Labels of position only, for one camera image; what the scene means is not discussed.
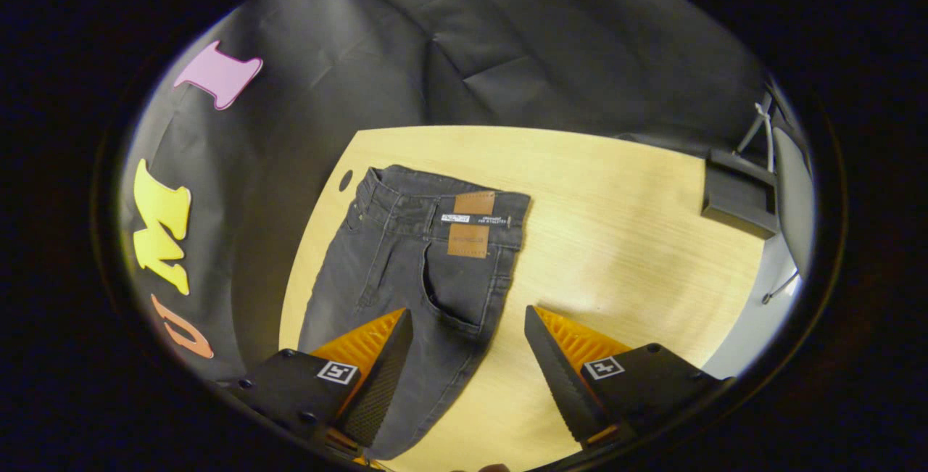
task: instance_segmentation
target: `gray denim jeans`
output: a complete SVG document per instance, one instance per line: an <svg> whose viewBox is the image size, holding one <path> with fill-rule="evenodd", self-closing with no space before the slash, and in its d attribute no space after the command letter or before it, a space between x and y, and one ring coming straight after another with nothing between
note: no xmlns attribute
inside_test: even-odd
<svg viewBox="0 0 928 472"><path fill-rule="evenodd" d="M484 188L399 165L368 169L329 244L299 334L311 352L407 307L413 341L368 457L407 451L444 415L483 359L500 323L529 196L497 191L486 257L447 254L455 195Z"/></svg>

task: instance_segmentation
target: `black jeans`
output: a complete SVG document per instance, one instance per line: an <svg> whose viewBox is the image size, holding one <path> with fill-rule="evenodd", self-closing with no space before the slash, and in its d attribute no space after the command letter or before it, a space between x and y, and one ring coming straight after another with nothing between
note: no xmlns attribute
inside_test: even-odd
<svg viewBox="0 0 928 472"><path fill-rule="evenodd" d="M485 257L447 254L455 195L488 188L399 165L368 169L329 244L299 333L311 352L407 307L413 342L368 455L392 459L425 435L483 359L500 322L529 197L497 191Z"/></svg>

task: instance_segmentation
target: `brown leather label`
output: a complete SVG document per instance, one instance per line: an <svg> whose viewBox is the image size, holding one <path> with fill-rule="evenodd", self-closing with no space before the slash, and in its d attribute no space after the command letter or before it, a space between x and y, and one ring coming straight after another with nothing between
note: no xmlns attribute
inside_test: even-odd
<svg viewBox="0 0 928 472"><path fill-rule="evenodd" d="M496 191L466 192L455 196L455 214L493 215L493 204L496 201Z"/></svg>
<svg viewBox="0 0 928 472"><path fill-rule="evenodd" d="M490 226L451 224L448 228L448 254L455 257L486 257L486 244L490 239Z"/></svg>

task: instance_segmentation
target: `light wood tabletop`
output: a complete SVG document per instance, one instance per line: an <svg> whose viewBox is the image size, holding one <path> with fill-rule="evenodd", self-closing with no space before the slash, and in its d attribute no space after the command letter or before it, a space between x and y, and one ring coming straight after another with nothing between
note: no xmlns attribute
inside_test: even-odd
<svg viewBox="0 0 928 472"><path fill-rule="evenodd" d="M516 472L580 451L523 333L537 305L630 347L663 344L701 366L732 329L763 241L700 217L705 160L614 138L497 126L359 131L293 260L281 349L296 349L316 273L369 167L404 165L531 197L513 285L484 361L397 472ZM354 175L339 191L346 171Z"/></svg>

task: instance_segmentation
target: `jeans waistband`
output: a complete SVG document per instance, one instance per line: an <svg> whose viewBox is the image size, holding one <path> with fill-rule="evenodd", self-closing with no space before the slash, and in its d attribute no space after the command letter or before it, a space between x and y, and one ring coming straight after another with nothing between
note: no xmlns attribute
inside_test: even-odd
<svg viewBox="0 0 928 472"><path fill-rule="evenodd" d="M505 224L490 225L489 243L514 250L521 248L523 221L530 198L527 194L497 191L457 178L414 171L401 165L368 168L357 187L357 205L365 220L384 225L397 234L447 241L451 223L442 215L454 214L455 197L475 191L496 191L493 217Z"/></svg>

